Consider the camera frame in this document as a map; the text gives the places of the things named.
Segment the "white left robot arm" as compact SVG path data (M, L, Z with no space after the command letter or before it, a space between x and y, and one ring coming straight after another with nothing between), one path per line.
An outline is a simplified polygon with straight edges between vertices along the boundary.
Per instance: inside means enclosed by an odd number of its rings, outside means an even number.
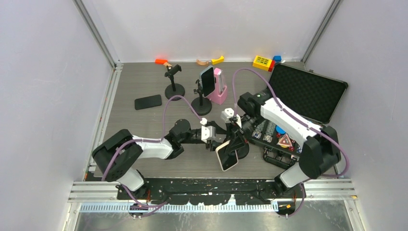
M147 195L148 187L142 174L132 166L142 158L174 159L184 152L182 144L205 144L214 150L211 142L217 134L225 135L226 129L215 121L205 120L201 128L192 129L188 120L179 119L163 139L142 138L122 129L92 152L103 180L117 181L136 199Z

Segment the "smartphone with cream case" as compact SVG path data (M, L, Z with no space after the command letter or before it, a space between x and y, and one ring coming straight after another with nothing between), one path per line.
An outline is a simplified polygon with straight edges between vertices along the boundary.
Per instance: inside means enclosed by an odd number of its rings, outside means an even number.
M229 143L230 141L226 141L215 149L222 171L231 169L239 161L237 151L232 150Z

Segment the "smartphone with clear case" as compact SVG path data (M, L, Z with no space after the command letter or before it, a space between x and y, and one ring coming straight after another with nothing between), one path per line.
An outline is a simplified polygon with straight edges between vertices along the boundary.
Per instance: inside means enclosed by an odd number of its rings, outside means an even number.
M203 96L209 96L215 90L215 77L213 66L208 66L200 73L200 83L202 86Z

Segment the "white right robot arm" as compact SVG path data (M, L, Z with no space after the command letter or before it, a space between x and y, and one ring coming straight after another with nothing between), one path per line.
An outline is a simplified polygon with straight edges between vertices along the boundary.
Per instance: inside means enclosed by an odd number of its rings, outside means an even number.
M341 160L334 128L320 127L306 120L279 98L273 97L268 90L241 95L238 106L244 111L242 117L232 108L221 113L221 118L231 124L230 136L224 143L225 154L242 148L255 127L264 120L282 128L302 147L298 162L277 175L272 183L278 196L288 197L294 191L294 186L308 179L317 179Z

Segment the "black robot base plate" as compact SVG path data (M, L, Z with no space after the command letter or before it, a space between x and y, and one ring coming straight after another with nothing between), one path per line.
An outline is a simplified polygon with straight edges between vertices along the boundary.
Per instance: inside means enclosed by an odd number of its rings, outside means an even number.
M232 178L147 178L135 192L127 193L118 185L118 200L140 201L153 206L165 205L266 205L273 200L289 199L300 202L305 197L304 188L295 186L278 192L269 179Z

